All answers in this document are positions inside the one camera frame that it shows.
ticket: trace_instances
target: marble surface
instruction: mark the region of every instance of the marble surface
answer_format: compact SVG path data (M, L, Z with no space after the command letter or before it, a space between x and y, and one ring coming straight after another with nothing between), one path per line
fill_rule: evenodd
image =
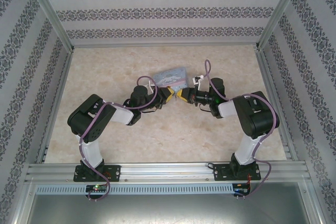
M192 87L192 77L204 73L205 59L212 63L211 77L224 80L227 97L258 90L266 94L252 46L75 49L45 162L80 161L67 118L91 94L123 103L139 76L177 67L186 67ZM202 85L207 89L206 81ZM219 120L172 98L163 109L143 114L134 126L108 124L99 142L105 162L228 161L242 135L237 116ZM286 159L277 131L265 140L257 157Z

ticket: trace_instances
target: patterned wallpaper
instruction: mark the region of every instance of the patterned wallpaper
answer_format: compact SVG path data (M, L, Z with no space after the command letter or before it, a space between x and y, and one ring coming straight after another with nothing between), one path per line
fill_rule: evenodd
M279 0L50 0L72 43L257 42Z
M34 163L68 53L37 0L0 0L0 223Z
M264 54L298 156L336 223L335 0L291 0Z

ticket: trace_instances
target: purple cable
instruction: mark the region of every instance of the purple cable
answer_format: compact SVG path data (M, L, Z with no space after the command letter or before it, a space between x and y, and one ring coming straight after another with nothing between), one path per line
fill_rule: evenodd
M210 61L209 61L208 59L205 60L205 62L204 62L204 67L205 67L205 76L207 76L207 78L208 78L208 80L209 80L209 83L210 83L211 87L215 90L215 92L219 95L219 97L221 97L221 98L224 99L225 101L231 101L233 98L232 98L232 99L228 99L228 98L222 96L222 94L216 89L216 87L215 87L214 84L212 83L212 81L211 81L211 79L210 79L210 76L209 76L210 71L211 71L211 63L210 63ZM254 150L253 150L253 152L252 152L252 157L254 158L254 160L257 161L257 162L260 162L260 163L267 164L267 165L269 166L269 170L268 170L266 176L265 176L265 177L263 178L263 180L260 182L259 186L258 186L255 190L253 190L249 195L246 196L246 197L249 197L249 196L251 196L252 194L254 194L257 190L260 189L260 187L261 187L261 186L263 185L263 183L267 180L269 174L271 173L272 165L271 165L268 161L263 161L263 160L258 160L258 159L256 159L255 156L256 156L256 152L257 152L258 148L260 147L261 143L262 143L266 138L268 138L268 136L269 136L270 134L272 134L272 132L274 131L274 129L275 129L276 125L277 125L277 117L276 117L276 114L275 114L275 111L274 111L272 105L271 105L267 100L265 100L264 98L262 98L262 97L260 97L260 96L258 96L258 95L256 95L256 94L243 94L243 95L240 95L240 96L243 96L243 97L244 97L244 96L249 96L249 97L254 97L254 98L259 99L259 100L262 101L264 104L266 104L267 107L269 107L269 109L270 109L270 111L271 111L271 113L272 113L272 116L273 116L273 125L272 125L271 130L270 130L265 136L263 136L263 137L259 140L259 142L257 143L256 147L254 148Z
M106 190L106 193L104 194L104 195L102 195L100 198L98 198L98 199L95 199L95 201L98 201L98 200L102 200L102 199L104 199L108 194L109 194L109 192L110 192L110 189L111 189L111 184L110 184L110 181L103 175L103 174L101 174L99 171L97 171L92 165L90 165L90 163L86 160L86 157L85 157L85 155L84 155L84 152L83 152L83 147L82 147L82 144L83 144L83 139L84 139L84 137L88 134L88 132L90 131L90 129L92 128L92 126L94 125L94 123L96 122L96 120L98 119L98 117L99 117L99 115L100 115L100 113L103 111L103 109L107 106L107 105L116 105L116 106L120 106L120 107L123 107L123 108L125 108L125 109L128 109L128 110L138 110L138 109L142 109L142 108L144 108L144 107L146 107L146 106L148 106L149 104L151 104L153 101L154 101L154 99L156 98L156 96L157 96L157 85L156 85L156 83L155 83L155 81L153 80L153 78L151 78L150 76L140 76L138 79L137 79L137 85L139 85L139 81L142 79L142 78L148 78L148 79L150 79L153 83L154 83L154 85L155 85L155 93L154 93L154 96L153 96L153 98L151 99L151 101L150 102L148 102L147 104L145 104L145 105L142 105L142 106L139 106L139 107L126 107L126 106L123 106L123 105L121 105L121 104L118 104L118 103L112 103L112 102L106 102L106 103L104 103L103 105L102 105L102 107L99 109L99 111L97 112L97 114L96 114L96 116L93 118L93 120L92 120L92 122L90 123L90 125L87 127L87 129L85 130L85 132L83 133L83 135L80 137L80 140L79 140L79 152L80 152L80 155L82 156L82 159L83 159L83 161L85 162L85 164L91 169L91 170L93 170L96 174L98 174L100 177L102 177L105 181L106 181L106 184L107 184L107 186L108 186L108 189ZM92 200L92 198L90 198L90 194L91 194L91 191L89 192L89 194L88 194L88 198L89 198L89 200L91 201Z

